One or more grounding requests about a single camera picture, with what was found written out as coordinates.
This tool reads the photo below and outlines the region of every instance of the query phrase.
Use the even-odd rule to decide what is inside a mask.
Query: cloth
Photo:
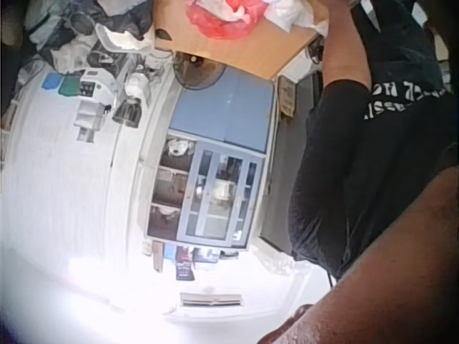
[[[375,4],[383,2],[394,21],[380,20]],[[293,253],[337,279],[438,172],[458,163],[457,99],[443,89],[424,32],[409,14],[397,16],[394,9],[406,10],[396,1],[373,3],[381,32],[367,35],[357,24],[373,89],[351,80],[325,88],[307,120],[290,202]]]

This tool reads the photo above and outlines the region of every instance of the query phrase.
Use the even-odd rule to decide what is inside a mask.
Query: black t-shirt
[[[339,80],[308,119],[293,252],[341,277],[442,169],[457,164],[457,99],[411,82]]]

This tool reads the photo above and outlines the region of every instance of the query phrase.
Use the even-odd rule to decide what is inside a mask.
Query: appliance
[[[152,74],[144,64],[138,64],[125,83],[124,90],[127,98],[116,109],[112,117],[115,122],[130,128],[138,128],[142,107],[146,109],[150,105],[150,84],[156,75],[158,74],[156,72]]]
[[[187,90],[204,90],[222,77],[225,64],[204,57],[176,52],[173,61],[177,81]]]
[[[102,128],[104,115],[115,104],[118,83],[103,68],[87,68],[80,79],[80,106],[74,125],[80,127],[78,140],[94,142],[94,133]]]

